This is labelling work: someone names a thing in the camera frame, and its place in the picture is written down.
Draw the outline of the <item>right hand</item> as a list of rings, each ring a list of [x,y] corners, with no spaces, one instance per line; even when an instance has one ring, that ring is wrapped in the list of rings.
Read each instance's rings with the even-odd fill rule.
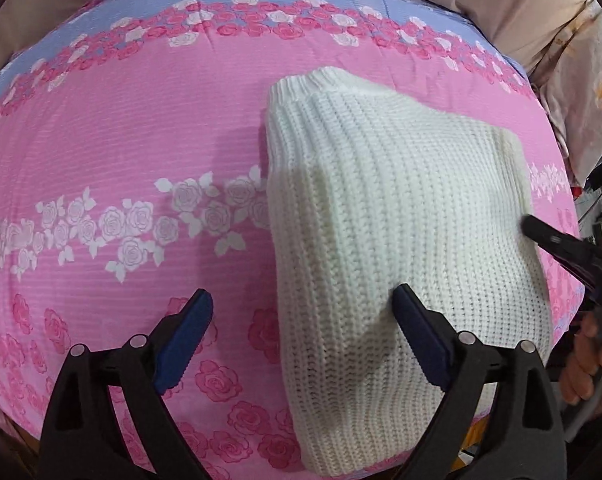
[[[578,405],[594,394],[594,377],[598,370],[602,370],[602,346],[598,344],[597,336],[596,316],[588,312],[581,320],[573,350],[559,376],[559,389],[567,404]],[[599,415],[602,415],[602,397],[592,417]]]

